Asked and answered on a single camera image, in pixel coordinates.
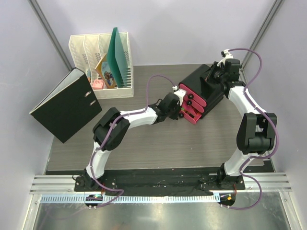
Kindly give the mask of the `black drawer organizer box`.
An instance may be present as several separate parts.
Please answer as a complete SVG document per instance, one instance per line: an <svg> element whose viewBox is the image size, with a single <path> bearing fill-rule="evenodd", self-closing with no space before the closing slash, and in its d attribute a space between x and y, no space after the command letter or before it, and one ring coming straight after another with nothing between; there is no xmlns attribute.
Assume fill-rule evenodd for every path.
<svg viewBox="0 0 307 230"><path fill-rule="evenodd" d="M202 64L180 82L206 100L207 106L200 119L204 118L224 98L221 84L207 82L209 69L208 65Z"/></svg>

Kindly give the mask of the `pink drawer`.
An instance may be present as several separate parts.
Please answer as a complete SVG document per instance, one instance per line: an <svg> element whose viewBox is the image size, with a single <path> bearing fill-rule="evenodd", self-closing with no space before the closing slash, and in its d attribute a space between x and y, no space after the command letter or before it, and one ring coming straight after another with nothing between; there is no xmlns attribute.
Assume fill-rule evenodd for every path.
<svg viewBox="0 0 307 230"><path fill-rule="evenodd" d="M186 113L184 113L182 111L182 109L185 109L185 110L189 111L192 115L187 115ZM197 111L193 107L189 107L189 106L188 107L181 107L180 113L183 113L184 114L184 118L186 120L188 120L192 124L196 124L197 121L202 117L202 113L200 113L199 111Z"/></svg>
<svg viewBox="0 0 307 230"><path fill-rule="evenodd" d="M191 90L189 87L187 87L183 83L179 84L179 88L186 91L186 95L184 96L184 100L185 101L192 100L192 101L195 101L196 103L198 103L199 105L201 105L202 107L206 107L207 106L207 102L206 102L205 99L203 99L201 96L199 96L196 92Z"/></svg>
<svg viewBox="0 0 307 230"><path fill-rule="evenodd" d="M187 101L184 100L184 103L182 105L183 107L188 107L189 105L187 105ZM204 107L202 107L201 105L199 105L198 103L196 103L195 101L192 101L192 105L190 105L189 107L193 107L194 109L196 109L197 111L199 111L200 113L204 113Z"/></svg>

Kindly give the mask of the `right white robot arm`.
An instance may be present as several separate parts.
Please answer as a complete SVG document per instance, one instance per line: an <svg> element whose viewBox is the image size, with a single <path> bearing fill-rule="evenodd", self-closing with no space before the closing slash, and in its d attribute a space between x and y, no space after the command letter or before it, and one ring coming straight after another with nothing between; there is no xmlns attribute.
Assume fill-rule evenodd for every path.
<svg viewBox="0 0 307 230"><path fill-rule="evenodd" d="M253 159L260 158L274 147L277 116L263 110L250 95L244 82L239 80L240 61L226 54L214 62L206 77L208 83L217 83L224 95L242 116L236 136L237 149L217 172L216 184L231 189L243 183L243 170Z"/></svg>

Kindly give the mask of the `green lip balm tube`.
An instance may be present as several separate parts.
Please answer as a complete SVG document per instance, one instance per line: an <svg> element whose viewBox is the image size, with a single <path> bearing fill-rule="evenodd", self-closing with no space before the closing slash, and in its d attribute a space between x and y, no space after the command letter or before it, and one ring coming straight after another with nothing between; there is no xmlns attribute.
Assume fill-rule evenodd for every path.
<svg viewBox="0 0 307 230"><path fill-rule="evenodd" d="M187 111L187 110L185 110L185 109L182 109L182 111L183 111L184 113L186 113L187 115L192 115L189 111Z"/></svg>

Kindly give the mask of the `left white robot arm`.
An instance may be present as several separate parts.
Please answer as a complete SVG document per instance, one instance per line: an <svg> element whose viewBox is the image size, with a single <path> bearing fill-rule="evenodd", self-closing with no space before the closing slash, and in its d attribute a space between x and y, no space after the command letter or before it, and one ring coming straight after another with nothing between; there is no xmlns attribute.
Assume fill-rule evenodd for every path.
<svg viewBox="0 0 307 230"><path fill-rule="evenodd" d="M91 191L101 188L101 177L110 153L122 142L128 130L144 125L164 122L166 118L177 120L185 90L168 93L159 103L133 111L119 111L110 108L94 126L94 149L89 164L84 170L84 186Z"/></svg>

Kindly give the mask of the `pink top drawer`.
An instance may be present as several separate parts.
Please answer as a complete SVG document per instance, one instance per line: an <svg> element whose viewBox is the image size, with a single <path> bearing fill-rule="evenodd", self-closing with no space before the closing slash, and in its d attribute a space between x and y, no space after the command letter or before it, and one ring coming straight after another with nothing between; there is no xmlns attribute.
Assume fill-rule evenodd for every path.
<svg viewBox="0 0 307 230"><path fill-rule="evenodd" d="M179 88L186 91L186 95L184 96L184 100L185 101L192 100L192 101L195 101L196 103L198 103L199 105L201 105L202 107L206 107L207 106L207 102L206 102L205 99L203 99L201 96L199 96L196 92L191 90L189 87L187 87L183 83L179 84Z"/></svg>

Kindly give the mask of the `pink bottom drawer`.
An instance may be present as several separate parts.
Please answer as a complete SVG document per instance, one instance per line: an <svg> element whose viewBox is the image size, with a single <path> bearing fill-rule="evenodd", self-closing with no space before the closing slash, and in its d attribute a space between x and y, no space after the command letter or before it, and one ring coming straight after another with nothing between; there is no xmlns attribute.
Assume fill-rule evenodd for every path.
<svg viewBox="0 0 307 230"><path fill-rule="evenodd" d="M187 115L186 113L184 113L182 111L182 109L185 109L185 110L189 111L192 115ZM189 106L188 107L181 107L180 113L183 113L184 114L184 118L186 120L188 120L192 124L196 124L197 121L202 117L202 113L200 113L199 111L197 111L193 107L189 107Z"/></svg>

